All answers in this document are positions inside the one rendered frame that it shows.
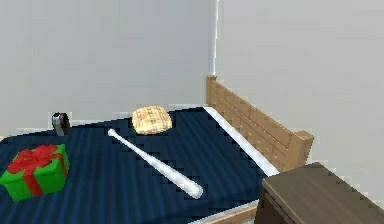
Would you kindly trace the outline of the tan plaid pillow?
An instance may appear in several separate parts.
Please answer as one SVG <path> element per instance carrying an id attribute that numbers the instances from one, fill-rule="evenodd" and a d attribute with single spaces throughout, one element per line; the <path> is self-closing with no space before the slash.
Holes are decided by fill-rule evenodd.
<path id="1" fill-rule="evenodd" d="M 132 113 L 132 125 L 138 134 L 152 135 L 172 128 L 172 119 L 161 106 L 147 106 Z"/>

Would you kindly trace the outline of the white baseball bat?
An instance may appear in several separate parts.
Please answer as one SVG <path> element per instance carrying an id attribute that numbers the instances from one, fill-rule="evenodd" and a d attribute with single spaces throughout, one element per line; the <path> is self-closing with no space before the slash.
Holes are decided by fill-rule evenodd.
<path id="1" fill-rule="evenodd" d="M 193 199 L 199 199 L 203 195 L 203 188 L 197 184 L 195 181 L 189 179 L 182 173 L 178 172 L 171 166 L 160 161 L 156 157 L 149 155 L 145 151 L 139 149 L 137 146 L 120 136 L 114 129 L 109 129 L 107 134 L 110 137 L 115 138 L 120 143 L 134 151 L 139 155 L 144 161 L 146 161 L 150 166 L 162 174 L 165 178 L 175 184 L 179 189 L 184 191 L 187 195 Z"/>

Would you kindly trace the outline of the wooden bed with blue cover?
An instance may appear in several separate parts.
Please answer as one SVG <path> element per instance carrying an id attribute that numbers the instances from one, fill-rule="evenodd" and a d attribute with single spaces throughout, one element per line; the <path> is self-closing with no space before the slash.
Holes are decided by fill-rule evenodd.
<path id="1" fill-rule="evenodd" d="M 75 126 L 0 141 L 0 172 L 23 149 L 67 147 L 69 174 L 62 191 L 20 202 L 0 187 L 0 224 L 239 224 L 253 218 L 263 178 L 305 164 L 313 143 L 218 83 L 206 79 L 205 108 L 171 112 L 172 129 L 135 133 L 130 119 Z M 120 136 L 199 184 L 193 199 L 134 151 Z"/>

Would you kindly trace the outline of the small black and silver object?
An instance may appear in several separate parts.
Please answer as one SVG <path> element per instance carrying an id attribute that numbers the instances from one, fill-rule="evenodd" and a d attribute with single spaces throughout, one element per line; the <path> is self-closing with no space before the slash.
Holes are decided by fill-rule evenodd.
<path id="1" fill-rule="evenodd" d="M 68 115 L 60 112 L 54 113 L 52 115 L 52 127 L 58 136 L 68 135 L 71 129 Z"/>

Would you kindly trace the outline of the dark brown wooden table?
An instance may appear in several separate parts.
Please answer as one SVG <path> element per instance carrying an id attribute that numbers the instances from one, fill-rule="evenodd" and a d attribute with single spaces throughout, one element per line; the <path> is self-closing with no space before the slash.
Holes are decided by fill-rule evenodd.
<path id="1" fill-rule="evenodd" d="M 316 162 L 265 178 L 254 224 L 384 224 L 384 210 Z"/>

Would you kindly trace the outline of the green gift box red ribbon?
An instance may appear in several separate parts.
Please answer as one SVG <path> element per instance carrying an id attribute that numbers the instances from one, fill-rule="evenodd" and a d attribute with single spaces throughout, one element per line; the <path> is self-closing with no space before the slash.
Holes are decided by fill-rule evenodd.
<path id="1" fill-rule="evenodd" d="M 55 193 L 64 188 L 70 162 L 66 145 L 40 145 L 19 151 L 0 177 L 13 201 Z"/>

